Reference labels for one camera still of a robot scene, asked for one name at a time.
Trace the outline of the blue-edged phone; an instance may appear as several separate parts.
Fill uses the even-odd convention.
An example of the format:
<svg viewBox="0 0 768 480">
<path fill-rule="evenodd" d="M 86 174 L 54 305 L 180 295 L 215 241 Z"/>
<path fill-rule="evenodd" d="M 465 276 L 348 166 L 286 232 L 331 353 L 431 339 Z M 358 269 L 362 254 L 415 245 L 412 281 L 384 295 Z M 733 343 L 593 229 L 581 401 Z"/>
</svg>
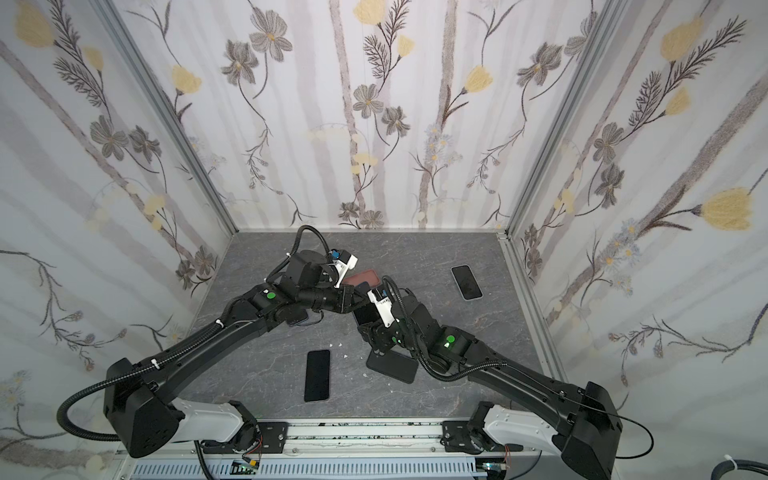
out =
<svg viewBox="0 0 768 480">
<path fill-rule="evenodd" d="M 375 323 L 380 319 L 377 306 L 367 303 L 353 312 L 358 327 Z"/>
</svg>

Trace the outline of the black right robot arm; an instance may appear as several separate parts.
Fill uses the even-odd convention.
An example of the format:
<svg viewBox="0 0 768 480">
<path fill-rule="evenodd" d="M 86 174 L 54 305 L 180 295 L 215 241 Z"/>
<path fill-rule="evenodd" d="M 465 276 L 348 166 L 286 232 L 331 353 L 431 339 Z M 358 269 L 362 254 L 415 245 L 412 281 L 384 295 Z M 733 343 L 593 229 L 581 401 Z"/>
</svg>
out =
<svg viewBox="0 0 768 480">
<path fill-rule="evenodd" d="M 466 379 L 505 396 L 554 429 L 551 443 L 575 473 L 586 479 L 612 476 L 623 424 L 601 385 L 579 387 L 514 362 L 469 332 L 439 324 L 413 295 L 395 302 L 361 300 L 353 314 L 376 355 L 400 347 L 436 380 Z"/>
</svg>

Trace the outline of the large black phone case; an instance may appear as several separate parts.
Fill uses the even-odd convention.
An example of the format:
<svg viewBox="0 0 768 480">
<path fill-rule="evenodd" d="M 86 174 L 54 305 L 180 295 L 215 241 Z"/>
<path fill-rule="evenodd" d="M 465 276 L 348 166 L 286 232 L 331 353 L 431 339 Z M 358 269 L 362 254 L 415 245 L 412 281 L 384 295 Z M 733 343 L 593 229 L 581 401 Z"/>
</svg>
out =
<svg viewBox="0 0 768 480">
<path fill-rule="evenodd" d="M 388 351 L 383 355 L 371 351 L 366 360 L 366 367 L 402 383 L 412 384 L 415 380 L 419 363 L 417 360 L 395 351 Z"/>
</svg>

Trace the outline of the pink phone case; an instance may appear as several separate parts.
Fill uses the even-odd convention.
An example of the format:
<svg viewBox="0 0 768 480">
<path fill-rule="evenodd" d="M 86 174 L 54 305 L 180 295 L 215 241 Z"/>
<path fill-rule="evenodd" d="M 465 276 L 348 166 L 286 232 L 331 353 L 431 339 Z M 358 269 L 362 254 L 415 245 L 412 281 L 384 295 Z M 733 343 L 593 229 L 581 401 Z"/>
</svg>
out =
<svg viewBox="0 0 768 480">
<path fill-rule="evenodd" d="M 352 276 L 347 276 L 342 280 L 343 285 L 352 285 L 358 287 L 362 284 L 367 284 L 373 288 L 378 286 L 381 280 L 377 273 L 373 269 L 365 270 Z"/>
</svg>

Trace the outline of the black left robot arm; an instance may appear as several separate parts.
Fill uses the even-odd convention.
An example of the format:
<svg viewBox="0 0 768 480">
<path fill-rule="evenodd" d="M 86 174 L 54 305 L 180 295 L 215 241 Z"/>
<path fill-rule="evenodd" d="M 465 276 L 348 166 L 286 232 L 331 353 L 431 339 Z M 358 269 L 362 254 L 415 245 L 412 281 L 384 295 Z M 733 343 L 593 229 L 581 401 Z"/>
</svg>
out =
<svg viewBox="0 0 768 480">
<path fill-rule="evenodd" d="M 355 289 L 343 284 L 357 264 L 346 250 L 300 251 L 285 261 L 274 281 L 232 299 L 206 328 L 152 357 L 133 364 L 122 359 L 107 377 L 104 415 L 133 458 L 168 443 L 209 441 L 235 452 L 257 446 L 257 419 L 240 402 L 206 404 L 179 394 L 194 379 L 245 343 L 283 323 L 298 324 L 310 311 L 346 314 L 358 308 Z"/>
</svg>

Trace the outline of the purple-edged phone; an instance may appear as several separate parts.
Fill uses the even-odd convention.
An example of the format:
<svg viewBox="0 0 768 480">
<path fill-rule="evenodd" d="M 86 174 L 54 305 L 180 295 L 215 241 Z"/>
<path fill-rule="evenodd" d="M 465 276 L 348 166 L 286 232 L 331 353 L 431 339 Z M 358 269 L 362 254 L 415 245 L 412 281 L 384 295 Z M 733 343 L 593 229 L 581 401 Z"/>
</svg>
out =
<svg viewBox="0 0 768 480">
<path fill-rule="evenodd" d="M 473 301 L 483 297 L 483 292 L 469 265 L 458 265 L 451 268 L 454 281 L 465 301 Z"/>
<path fill-rule="evenodd" d="M 330 397 L 330 360 L 327 349 L 307 353 L 304 401 L 307 403 L 328 400 Z"/>
</svg>

